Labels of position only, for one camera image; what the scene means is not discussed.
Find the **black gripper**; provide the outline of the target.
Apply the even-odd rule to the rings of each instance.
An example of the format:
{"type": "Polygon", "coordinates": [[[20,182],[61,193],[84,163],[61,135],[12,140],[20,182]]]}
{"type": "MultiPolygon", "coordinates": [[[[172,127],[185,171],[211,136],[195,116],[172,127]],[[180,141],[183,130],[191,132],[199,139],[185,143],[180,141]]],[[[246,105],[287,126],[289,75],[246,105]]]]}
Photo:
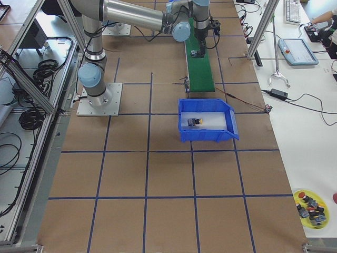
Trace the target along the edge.
{"type": "Polygon", "coordinates": [[[199,43],[199,57],[205,57],[206,54],[206,37],[208,36],[209,30],[208,28],[204,29],[195,29],[195,38],[199,43]]]}

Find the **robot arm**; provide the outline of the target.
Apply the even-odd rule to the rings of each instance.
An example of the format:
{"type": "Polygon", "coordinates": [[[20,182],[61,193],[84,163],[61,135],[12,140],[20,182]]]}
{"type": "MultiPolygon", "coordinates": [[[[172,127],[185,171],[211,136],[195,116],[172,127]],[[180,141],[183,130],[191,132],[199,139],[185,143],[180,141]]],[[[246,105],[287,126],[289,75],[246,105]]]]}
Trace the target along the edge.
{"type": "Polygon", "coordinates": [[[206,37],[212,28],[209,1],[170,1],[164,12],[123,1],[72,1],[81,13],[86,39],[85,63],[78,71],[78,79],[87,94],[91,108],[102,109],[117,101],[117,96],[104,82],[106,53],[103,49],[103,26],[127,24],[161,34],[171,34],[178,42],[194,36],[198,50],[192,57],[206,55],[206,37]]]}

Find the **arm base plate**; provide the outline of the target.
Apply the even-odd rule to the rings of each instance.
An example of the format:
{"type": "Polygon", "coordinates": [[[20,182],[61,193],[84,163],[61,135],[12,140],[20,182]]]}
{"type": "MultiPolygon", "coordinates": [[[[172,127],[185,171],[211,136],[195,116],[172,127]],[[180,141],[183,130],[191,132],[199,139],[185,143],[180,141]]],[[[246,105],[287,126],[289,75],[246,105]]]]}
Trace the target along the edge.
{"type": "Polygon", "coordinates": [[[105,83],[106,90],[101,96],[93,97],[83,88],[77,108],[78,116],[118,116],[122,95],[122,83],[105,83]]]}
{"type": "Polygon", "coordinates": [[[117,23],[106,27],[105,30],[102,32],[102,35],[121,37],[121,36],[130,36],[130,33],[131,33],[131,25],[117,23]]]}

